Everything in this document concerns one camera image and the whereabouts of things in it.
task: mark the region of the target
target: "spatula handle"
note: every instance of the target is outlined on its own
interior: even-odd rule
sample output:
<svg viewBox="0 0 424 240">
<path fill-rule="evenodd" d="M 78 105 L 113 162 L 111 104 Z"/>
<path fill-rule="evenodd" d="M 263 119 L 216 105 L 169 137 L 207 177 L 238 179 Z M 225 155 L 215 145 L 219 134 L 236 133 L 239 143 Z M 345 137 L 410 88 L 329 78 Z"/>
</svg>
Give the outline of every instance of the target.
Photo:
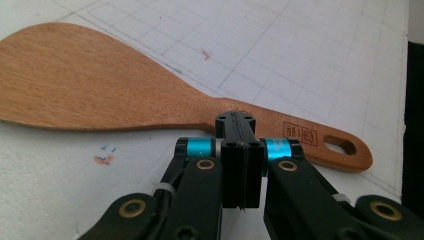
<svg viewBox="0 0 424 240">
<path fill-rule="evenodd" d="M 350 133 L 233 99 L 216 100 L 221 110 L 246 112 L 255 117 L 259 138 L 297 138 L 313 163 L 348 172 L 364 171 L 372 164 L 367 145 Z M 344 153 L 331 150 L 326 143 L 339 146 Z"/>
</svg>

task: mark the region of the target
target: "screw hole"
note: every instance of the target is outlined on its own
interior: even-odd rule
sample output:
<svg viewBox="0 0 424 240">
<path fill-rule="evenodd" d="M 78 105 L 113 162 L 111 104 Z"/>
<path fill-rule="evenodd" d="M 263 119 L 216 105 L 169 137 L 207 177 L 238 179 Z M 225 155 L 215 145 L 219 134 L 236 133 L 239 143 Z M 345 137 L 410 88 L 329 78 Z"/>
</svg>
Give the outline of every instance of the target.
<svg viewBox="0 0 424 240">
<path fill-rule="evenodd" d="M 297 165 L 290 161 L 281 161 L 278 163 L 278 166 L 288 172 L 294 172 L 297 170 Z"/>
<path fill-rule="evenodd" d="M 177 239 L 179 240 L 197 240 L 199 239 L 199 234 L 196 229 L 192 227 L 180 227 L 175 232 Z"/>
<path fill-rule="evenodd" d="M 384 202 L 370 203 L 371 210 L 378 216 L 391 221 L 399 221 L 402 219 L 402 213 L 390 204 Z"/>
<path fill-rule="evenodd" d="M 365 239 L 362 234 L 352 228 L 342 228 L 337 233 L 338 240 L 362 240 Z"/>
<path fill-rule="evenodd" d="M 121 205 L 119 214 L 124 218 L 133 218 L 142 214 L 146 209 L 146 203 L 141 199 L 132 199 Z"/>
<path fill-rule="evenodd" d="M 208 159 L 200 160 L 196 163 L 196 167 L 201 170 L 208 170 L 215 167 L 215 163 Z"/>
<path fill-rule="evenodd" d="M 260 146 L 260 144 L 258 142 L 251 142 L 251 143 L 249 143 L 249 145 L 251 147 L 259 147 Z"/>
<path fill-rule="evenodd" d="M 235 147 L 235 146 L 237 146 L 237 143 L 235 143 L 235 142 L 227 143 L 227 147 Z"/>
</svg>

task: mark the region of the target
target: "wooden spatula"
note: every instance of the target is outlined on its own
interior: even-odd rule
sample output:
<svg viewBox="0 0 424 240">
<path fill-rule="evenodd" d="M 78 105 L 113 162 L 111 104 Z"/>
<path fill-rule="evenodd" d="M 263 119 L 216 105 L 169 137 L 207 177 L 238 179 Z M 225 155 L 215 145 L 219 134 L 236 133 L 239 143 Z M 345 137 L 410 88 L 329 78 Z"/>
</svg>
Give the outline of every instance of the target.
<svg viewBox="0 0 424 240">
<path fill-rule="evenodd" d="M 211 98 L 142 53 L 85 27 L 41 24 L 0 42 L 0 119 L 6 121 L 66 130 L 192 128 L 213 134 L 215 116 L 233 110 L 257 119 L 257 137 L 298 138 L 317 164 L 352 172 L 372 164 L 368 147 L 349 133 Z"/>
</svg>

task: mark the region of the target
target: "white grid paper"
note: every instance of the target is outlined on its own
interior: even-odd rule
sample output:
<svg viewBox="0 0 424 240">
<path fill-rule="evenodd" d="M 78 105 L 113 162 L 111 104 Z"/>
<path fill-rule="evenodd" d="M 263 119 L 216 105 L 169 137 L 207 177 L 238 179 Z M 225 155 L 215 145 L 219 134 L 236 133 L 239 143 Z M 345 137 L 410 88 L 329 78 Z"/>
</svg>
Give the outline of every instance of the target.
<svg viewBox="0 0 424 240">
<path fill-rule="evenodd" d="M 371 169 L 319 170 L 353 200 L 371 193 L 398 200 L 407 7 L 405 0 L 37 0 L 30 5 L 6 0 L 0 37 L 41 22 L 85 25 L 142 51 L 210 96 L 353 133 L 370 147 Z M 6 183 L 0 200 L 7 203 L 0 209 L 6 216 L 0 226 L 6 239 L 69 239 L 83 233 L 119 196 L 150 192 L 179 136 L 204 134 L 80 135 L 7 123 L 0 124 L 0 132 Z M 120 160 L 107 172 L 92 166 L 93 151 L 114 144 Z M 225 211 L 223 239 L 266 239 L 261 211 Z M 52 227 L 45 227 L 47 217 L 55 219 Z"/>
</svg>

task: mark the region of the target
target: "cable tie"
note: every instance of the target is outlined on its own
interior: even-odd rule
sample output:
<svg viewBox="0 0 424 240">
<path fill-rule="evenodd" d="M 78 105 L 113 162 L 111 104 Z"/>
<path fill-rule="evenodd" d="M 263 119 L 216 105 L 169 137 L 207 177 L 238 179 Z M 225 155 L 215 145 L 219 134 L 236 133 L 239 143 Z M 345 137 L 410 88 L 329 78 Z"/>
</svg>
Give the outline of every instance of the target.
<svg viewBox="0 0 424 240">
<path fill-rule="evenodd" d="M 160 183 L 156 184 L 156 186 L 153 188 L 152 196 L 153 196 L 153 194 L 155 194 L 156 190 L 159 190 L 159 189 L 170 192 L 172 196 L 174 196 L 175 192 L 176 192 L 174 186 L 172 186 L 171 184 L 169 184 L 167 182 L 160 182 Z"/>
<path fill-rule="evenodd" d="M 350 204 L 350 199 L 341 193 L 333 194 L 333 198 L 336 199 L 337 202 L 348 202 Z"/>
</svg>

